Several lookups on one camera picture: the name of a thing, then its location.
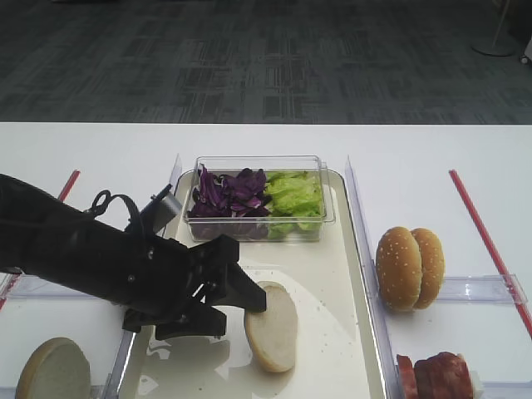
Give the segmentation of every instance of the carpet floor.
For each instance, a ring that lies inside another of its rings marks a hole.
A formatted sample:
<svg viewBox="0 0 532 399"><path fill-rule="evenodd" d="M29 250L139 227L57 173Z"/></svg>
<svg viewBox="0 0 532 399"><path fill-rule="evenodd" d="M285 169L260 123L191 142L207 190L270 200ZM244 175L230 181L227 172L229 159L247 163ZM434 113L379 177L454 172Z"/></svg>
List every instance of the carpet floor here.
<svg viewBox="0 0 532 399"><path fill-rule="evenodd" d="M532 124L522 48L470 49L496 23L491 0L2 0L0 121Z"/></svg>

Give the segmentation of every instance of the green lettuce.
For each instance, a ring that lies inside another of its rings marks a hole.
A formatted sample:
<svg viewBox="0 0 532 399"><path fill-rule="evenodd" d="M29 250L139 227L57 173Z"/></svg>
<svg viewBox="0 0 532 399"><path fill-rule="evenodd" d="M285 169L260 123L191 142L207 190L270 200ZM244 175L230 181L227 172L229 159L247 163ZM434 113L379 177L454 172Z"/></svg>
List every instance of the green lettuce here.
<svg viewBox="0 0 532 399"><path fill-rule="evenodd" d="M268 173L266 195L272 200L268 209L271 216L297 218L319 218L323 216L323 194L317 174L301 172ZM279 239L291 233L295 228L303 231L319 230L320 222L301 222L297 224L272 224L269 237Z"/></svg>

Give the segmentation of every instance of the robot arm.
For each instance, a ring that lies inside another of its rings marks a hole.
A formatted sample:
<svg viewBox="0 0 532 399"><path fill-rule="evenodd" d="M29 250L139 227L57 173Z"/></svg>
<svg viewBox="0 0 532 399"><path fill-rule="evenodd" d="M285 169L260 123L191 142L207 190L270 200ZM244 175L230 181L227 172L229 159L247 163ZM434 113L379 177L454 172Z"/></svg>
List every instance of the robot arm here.
<svg viewBox="0 0 532 399"><path fill-rule="evenodd" d="M142 212L108 191L81 212L0 175L0 272L33 274L125 305L123 328L155 325L157 339L224 335L225 314L212 306L262 312L265 292L238 265L238 241L220 236L187 248L155 234L175 216L170 188ZM95 220L115 198L131 214L125 231Z"/></svg>

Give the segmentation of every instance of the meat slice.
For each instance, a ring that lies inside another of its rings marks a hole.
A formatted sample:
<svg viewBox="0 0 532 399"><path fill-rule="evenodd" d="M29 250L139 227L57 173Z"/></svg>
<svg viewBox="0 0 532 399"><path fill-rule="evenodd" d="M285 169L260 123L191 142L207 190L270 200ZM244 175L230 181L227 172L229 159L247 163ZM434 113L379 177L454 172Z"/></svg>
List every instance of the meat slice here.
<svg viewBox="0 0 532 399"><path fill-rule="evenodd" d="M443 370L443 379L451 391L453 399L473 399L469 370L462 357L450 352L440 352L436 356Z"/></svg>
<svg viewBox="0 0 532 399"><path fill-rule="evenodd" d="M427 360L418 360L414 367L419 399L435 399L432 392L431 378L429 377L429 366L430 364Z"/></svg>
<svg viewBox="0 0 532 399"><path fill-rule="evenodd" d="M401 376L402 389L405 392L406 399L419 399L417 394L416 375L414 367L408 356L397 355L397 366Z"/></svg>
<svg viewBox="0 0 532 399"><path fill-rule="evenodd" d="M436 356L426 359L426 370L431 381L432 395L434 399L454 399L444 378L446 371L438 360Z"/></svg>

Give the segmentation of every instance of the red stick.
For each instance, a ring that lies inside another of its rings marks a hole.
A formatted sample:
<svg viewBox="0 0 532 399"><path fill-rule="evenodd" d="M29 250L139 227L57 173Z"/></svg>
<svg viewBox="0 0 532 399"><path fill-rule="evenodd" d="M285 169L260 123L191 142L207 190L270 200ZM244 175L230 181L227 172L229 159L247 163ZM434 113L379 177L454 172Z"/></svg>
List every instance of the red stick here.
<svg viewBox="0 0 532 399"><path fill-rule="evenodd" d="M61 202L65 202L65 199L67 198L68 194L72 190L72 187L76 183L77 178L80 175L79 170L74 170L68 180L65 183L65 186L63 187L63 190L61 190L61 193L57 197ZM9 282L9 285L7 286L6 295L11 291L15 283L18 281L19 276L13 276L11 281ZM0 310L2 310L3 304L6 302L5 298L0 299Z"/></svg>
<svg viewBox="0 0 532 399"><path fill-rule="evenodd" d="M60 200L61 202L65 202L68 194L70 193L70 191L72 190L72 187L74 186L74 183L76 183L77 178L80 177L80 173L81 172L79 170L74 170L72 172L72 174L66 181L65 186L63 187L63 190L61 190L61 193L57 197L58 200Z"/></svg>
<svg viewBox="0 0 532 399"><path fill-rule="evenodd" d="M465 207L469 211L469 215L473 219L473 222L475 222L475 226L479 230L480 236L484 241L484 245L488 249L488 252L490 253L491 258L493 259L497 270L499 270L499 273L505 279L506 285L508 285L508 288L510 289L510 292L512 293L512 296L514 298L515 308L517 308L517 312L519 312L519 315L521 316L521 319L525 324L526 330L529 332L530 337L532 337L532 317L530 316L529 309L524 303L522 303L521 298L517 298L520 300L521 303L516 302L516 297L519 296L519 291L515 289L514 283L512 282L509 276L510 273L508 272L504 261L500 257L499 252L495 247L495 244L491 240L491 237L488 234L488 230L484 226L484 223L482 223L482 219L476 211L476 208L473 205L473 201L471 200L470 196L467 194L467 190L464 184L462 183L462 180L460 180L458 173L456 172L456 170L449 170L449 175L451 175L451 179L455 184L456 189L458 190L458 193L462 198L462 201L464 201Z"/></svg>

